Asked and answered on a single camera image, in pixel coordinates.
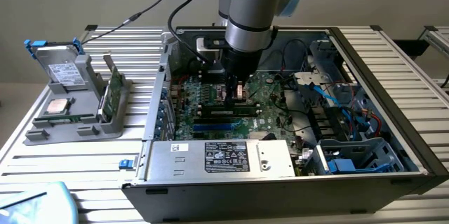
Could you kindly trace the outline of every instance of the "blue latch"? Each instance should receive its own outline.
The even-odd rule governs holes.
[[[118,163],[118,169],[119,170],[131,170],[133,169],[133,164],[134,164],[133,160],[123,159]]]
[[[83,55],[85,53],[83,53],[83,49],[82,49],[82,45],[81,45],[79,40],[77,40],[77,38],[73,38],[71,43],[73,43],[73,46],[75,47],[79,55]]]
[[[381,173],[390,167],[389,164],[382,164],[375,168],[355,169],[350,159],[333,159],[327,166],[331,174]]]
[[[30,47],[45,47],[46,44],[47,42],[45,40],[33,41],[33,44],[30,45]]]
[[[33,53],[33,51],[30,50],[30,40],[26,39],[26,40],[22,42],[22,44],[25,44],[25,49],[27,50],[27,52],[29,52],[31,58],[35,59],[34,53]]]

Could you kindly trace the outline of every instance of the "blue tab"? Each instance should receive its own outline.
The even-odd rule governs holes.
[[[46,41],[41,40],[41,41],[34,41],[33,44],[30,45],[30,47],[43,47],[46,46]]]
[[[33,59],[37,59],[37,58],[35,58],[35,55],[34,55],[34,53],[33,53],[33,50],[30,49],[30,40],[26,39],[26,40],[22,42],[22,44],[25,44],[25,49],[26,49],[26,51],[29,52],[30,57],[31,57]]]
[[[330,162],[335,165],[338,172],[353,173],[355,171],[355,167],[350,159],[334,159]]]
[[[133,169],[133,163],[134,163],[134,161],[131,161],[129,159],[121,160],[119,163],[118,163],[118,169],[119,170],[130,170],[130,169]]]
[[[78,54],[83,55],[85,53],[83,53],[82,44],[81,44],[79,40],[77,40],[77,38],[73,38],[71,43],[73,43],[73,46],[77,49]]]
[[[390,168],[390,164],[382,164],[377,166],[375,168],[358,169],[355,170],[355,172],[357,173],[383,173],[383,172],[387,172],[389,168]]]

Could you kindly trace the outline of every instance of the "motherboard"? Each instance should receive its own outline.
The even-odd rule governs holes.
[[[195,76],[173,80],[175,140],[269,138],[294,142],[279,77],[257,72],[238,85],[231,109],[223,107],[223,84],[203,84]]]

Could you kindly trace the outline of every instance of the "metal frame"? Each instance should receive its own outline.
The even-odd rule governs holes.
[[[425,40],[449,59],[449,27],[425,26],[418,39]]]
[[[109,29],[99,27],[90,33],[95,35]],[[434,87],[423,78],[425,74],[409,67],[403,62],[401,50],[369,26],[339,27],[339,31],[435,156],[443,162],[445,167],[449,167],[449,111],[447,106],[435,95]],[[134,172],[118,171],[117,163],[126,157],[133,158],[142,148],[139,137],[143,133],[154,72],[161,54],[161,32],[161,28],[123,28],[110,34],[110,36],[118,37],[101,38],[98,41],[102,40],[102,43],[86,46],[95,48],[89,53],[111,48],[111,52],[115,54],[113,60],[118,69],[125,73],[126,78],[134,81],[123,136],[114,141],[61,144],[57,149],[50,145],[23,147],[21,144],[22,132],[26,130],[30,118],[45,98],[46,90],[43,90],[0,150],[0,198],[35,188],[47,181],[61,180],[71,190],[82,223],[145,223],[117,189],[121,181],[134,177]],[[95,72],[105,73],[106,66],[98,56],[94,56],[93,62]],[[342,67],[351,76],[347,66]],[[293,204],[305,204],[307,199],[306,195],[301,194]],[[263,223],[358,224],[367,222],[414,223],[417,221],[419,223],[431,221],[431,224],[449,221],[449,182],[441,184],[423,195],[402,197],[374,214],[283,218],[263,220]],[[261,221],[243,220],[233,223],[251,222],[259,223]]]
[[[207,32],[207,27],[185,28],[193,32],[201,29]],[[142,213],[145,221],[170,222],[170,221],[206,221],[226,219],[225,212],[231,212],[233,218],[273,218],[285,216],[297,216],[301,213],[306,215],[341,214],[374,212],[395,198],[409,194],[422,194],[449,178],[449,172],[434,153],[415,131],[413,125],[401,112],[397,104],[385,91],[379,81],[370,72],[363,60],[358,56],[354,48],[346,40],[337,27],[279,27],[282,32],[322,31],[329,34],[333,43],[351,70],[359,83],[375,100],[377,109],[398,139],[403,140],[402,147],[409,146],[410,158],[417,156],[414,162],[422,164],[423,169],[419,172],[403,172],[395,174],[375,175],[331,175],[315,177],[295,178],[270,178],[270,179],[221,179],[210,182],[206,179],[179,181],[135,181],[122,186],[122,192]],[[142,155],[150,158],[150,149]],[[147,171],[139,170],[139,174],[147,174]],[[317,191],[323,189],[333,191],[331,194],[321,194],[313,197]],[[373,195],[367,191],[350,193],[350,188],[375,188],[378,194]],[[297,205],[294,200],[299,197],[307,198],[307,204]],[[214,202],[233,202],[233,206],[218,203],[210,208]],[[261,206],[270,205],[270,210],[261,212]]]

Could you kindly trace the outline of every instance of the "slotted aluminum surface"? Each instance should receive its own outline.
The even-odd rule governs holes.
[[[449,27],[437,27],[437,29],[438,29],[438,33],[441,34],[441,36],[446,39],[449,43]]]
[[[94,35],[107,29],[98,28]],[[407,64],[401,62],[398,51],[379,33],[369,27],[342,27],[341,31],[434,153],[449,167],[446,106],[438,101],[437,95]],[[38,109],[38,101],[45,98],[43,90],[0,151],[0,199],[45,182],[59,180],[65,182],[75,199],[81,223],[145,223],[118,190],[118,180],[130,178],[134,172],[118,171],[117,163],[139,153],[139,138],[159,57],[161,32],[161,28],[125,28],[98,39],[95,43],[85,45],[93,57],[94,70],[101,72],[103,77],[107,77],[107,71],[101,54],[110,49],[118,70],[134,81],[125,133],[113,141],[23,146],[22,134],[30,127],[29,118]],[[298,199],[298,203],[306,203],[306,199]],[[373,215],[283,218],[233,223],[449,223],[449,182],[421,196],[402,197]]]

